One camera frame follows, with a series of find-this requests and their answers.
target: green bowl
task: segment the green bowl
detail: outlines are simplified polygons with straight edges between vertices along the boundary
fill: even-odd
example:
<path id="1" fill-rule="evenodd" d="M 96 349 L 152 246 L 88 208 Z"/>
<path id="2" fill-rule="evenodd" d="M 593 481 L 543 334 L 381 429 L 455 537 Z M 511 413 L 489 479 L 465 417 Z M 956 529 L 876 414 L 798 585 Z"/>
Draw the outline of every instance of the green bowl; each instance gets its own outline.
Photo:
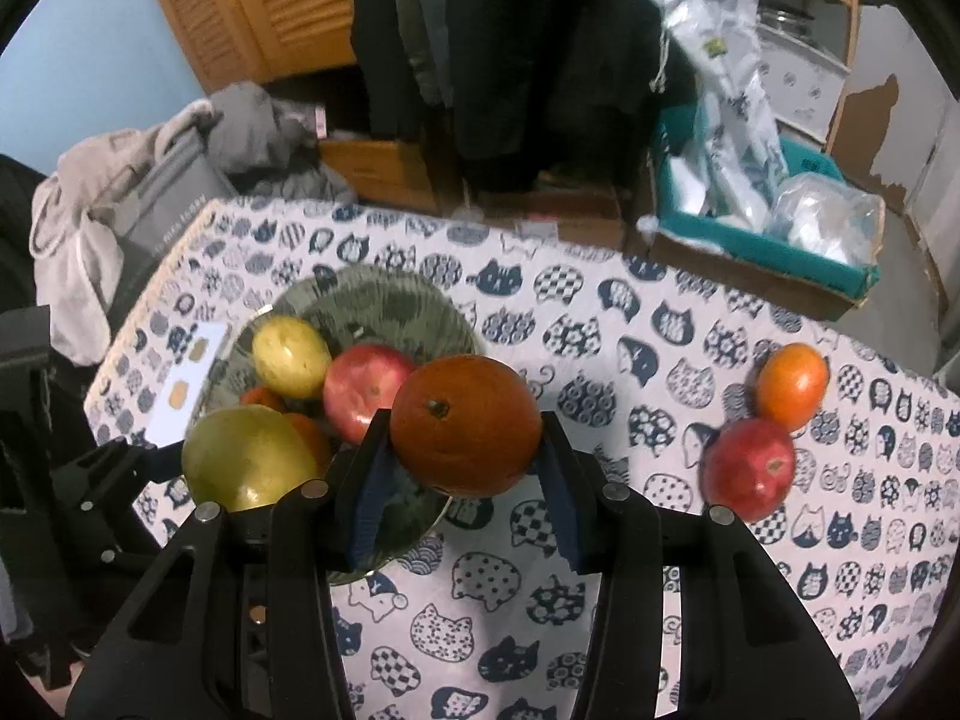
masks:
<path id="1" fill-rule="evenodd" d="M 416 274 L 355 265 L 320 272 L 292 285 L 247 323 L 224 360 L 215 362 L 194 420 L 236 406 L 240 395 L 259 382 L 253 369 L 253 335 L 275 314 L 301 317 L 320 331 L 336 357 L 357 343 L 385 343 L 409 354 L 417 365 L 481 350 L 463 315 L 433 284 Z M 314 400 L 296 410 L 323 422 Z M 424 488 L 397 466 L 397 492 L 387 502 L 368 563 L 349 574 L 331 574 L 330 584 L 347 584 L 385 565 L 414 546 L 443 517 L 450 498 Z"/>

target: plastic bag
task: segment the plastic bag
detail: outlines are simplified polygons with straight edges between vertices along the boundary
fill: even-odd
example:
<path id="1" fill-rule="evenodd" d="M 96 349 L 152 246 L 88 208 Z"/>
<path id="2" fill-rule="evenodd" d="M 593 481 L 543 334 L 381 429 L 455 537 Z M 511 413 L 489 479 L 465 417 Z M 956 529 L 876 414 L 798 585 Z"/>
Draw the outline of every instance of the plastic bag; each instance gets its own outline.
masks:
<path id="1" fill-rule="evenodd" d="M 885 205 L 825 175 L 803 172 L 781 184 L 765 232 L 844 265 L 877 264 Z"/>
<path id="2" fill-rule="evenodd" d="M 788 172 L 760 77 L 759 0 L 651 1 L 697 71 L 694 138 L 706 156 L 710 210 L 761 232 Z"/>

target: blue wall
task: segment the blue wall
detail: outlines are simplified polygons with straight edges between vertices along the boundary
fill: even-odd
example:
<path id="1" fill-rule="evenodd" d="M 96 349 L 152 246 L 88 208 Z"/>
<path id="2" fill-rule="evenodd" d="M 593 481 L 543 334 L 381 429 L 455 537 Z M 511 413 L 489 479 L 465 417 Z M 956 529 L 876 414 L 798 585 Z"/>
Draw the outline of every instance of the blue wall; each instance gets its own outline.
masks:
<path id="1" fill-rule="evenodd" d="M 0 55 L 0 152 L 49 173 L 83 138 L 201 97 L 157 0 L 41 0 Z"/>

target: red apple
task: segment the red apple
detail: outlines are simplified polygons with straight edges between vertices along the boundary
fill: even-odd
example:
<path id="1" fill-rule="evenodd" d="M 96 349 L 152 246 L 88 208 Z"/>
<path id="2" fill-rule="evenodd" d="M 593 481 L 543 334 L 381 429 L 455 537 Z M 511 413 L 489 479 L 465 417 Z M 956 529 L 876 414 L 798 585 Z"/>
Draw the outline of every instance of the red apple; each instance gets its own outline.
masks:
<path id="1" fill-rule="evenodd" d="M 786 428 L 769 419 L 741 419 L 721 430 L 704 453 L 704 500 L 756 522 L 784 502 L 796 465 Z"/>
<path id="2" fill-rule="evenodd" d="M 323 382 L 323 410 L 343 440 L 358 445 L 377 409 L 394 405 L 414 361 L 382 343 L 358 343 L 330 365 Z"/>

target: wooden cabinet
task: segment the wooden cabinet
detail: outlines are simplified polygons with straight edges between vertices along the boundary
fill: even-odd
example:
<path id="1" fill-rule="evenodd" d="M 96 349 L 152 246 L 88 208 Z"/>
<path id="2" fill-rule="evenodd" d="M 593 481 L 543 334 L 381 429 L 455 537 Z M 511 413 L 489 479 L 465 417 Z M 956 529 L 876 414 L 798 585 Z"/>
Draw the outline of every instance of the wooden cabinet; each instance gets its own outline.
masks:
<path id="1" fill-rule="evenodd" d="M 352 0 L 160 0 L 208 92 L 353 64 Z"/>
<path id="2" fill-rule="evenodd" d="M 320 157 L 364 199 L 428 214 L 440 210 L 415 143 L 323 141 Z"/>

